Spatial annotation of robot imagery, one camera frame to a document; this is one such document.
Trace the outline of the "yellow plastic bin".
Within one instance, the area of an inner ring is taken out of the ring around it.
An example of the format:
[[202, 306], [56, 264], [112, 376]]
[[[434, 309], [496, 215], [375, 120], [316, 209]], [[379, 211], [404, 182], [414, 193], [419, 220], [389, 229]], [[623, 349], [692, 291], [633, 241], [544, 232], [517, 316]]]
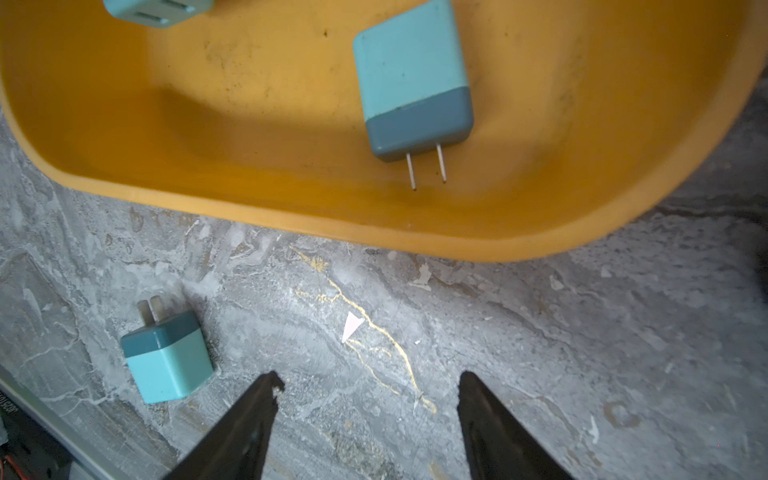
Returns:
[[718, 145], [767, 59], [763, 1], [458, 1], [470, 137], [371, 152], [357, 33], [408, 1], [223, 1], [165, 29], [1, 5], [1, 103], [63, 186], [470, 261], [632, 221]]

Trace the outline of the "teal plug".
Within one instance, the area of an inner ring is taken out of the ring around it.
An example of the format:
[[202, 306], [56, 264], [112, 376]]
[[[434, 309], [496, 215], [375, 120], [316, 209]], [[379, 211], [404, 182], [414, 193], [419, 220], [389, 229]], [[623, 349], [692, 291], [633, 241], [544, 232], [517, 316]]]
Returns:
[[417, 188], [413, 157], [465, 141], [474, 126], [470, 84], [450, 1], [434, 0], [356, 35], [354, 61], [372, 153], [404, 160]]
[[214, 0], [103, 0], [113, 17], [139, 25], [166, 28], [210, 10]]
[[158, 295], [138, 302], [137, 309], [143, 326], [123, 335], [120, 346], [143, 401], [187, 397], [213, 374], [196, 313], [171, 314]]

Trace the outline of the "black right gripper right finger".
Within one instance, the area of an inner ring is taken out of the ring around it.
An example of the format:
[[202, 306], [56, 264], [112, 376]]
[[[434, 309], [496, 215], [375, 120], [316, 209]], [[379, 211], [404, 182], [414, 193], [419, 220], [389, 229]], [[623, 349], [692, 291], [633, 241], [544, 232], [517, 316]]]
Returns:
[[569, 479], [568, 473], [473, 372], [459, 381], [457, 412], [473, 479]]

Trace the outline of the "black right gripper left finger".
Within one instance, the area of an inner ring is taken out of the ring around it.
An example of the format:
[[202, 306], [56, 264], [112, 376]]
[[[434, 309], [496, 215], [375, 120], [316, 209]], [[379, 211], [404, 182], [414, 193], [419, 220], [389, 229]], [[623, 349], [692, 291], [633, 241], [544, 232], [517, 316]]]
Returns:
[[279, 408], [275, 391], [284, 388], [276, 372], [260, 375], [166, 477], [261, 479]]

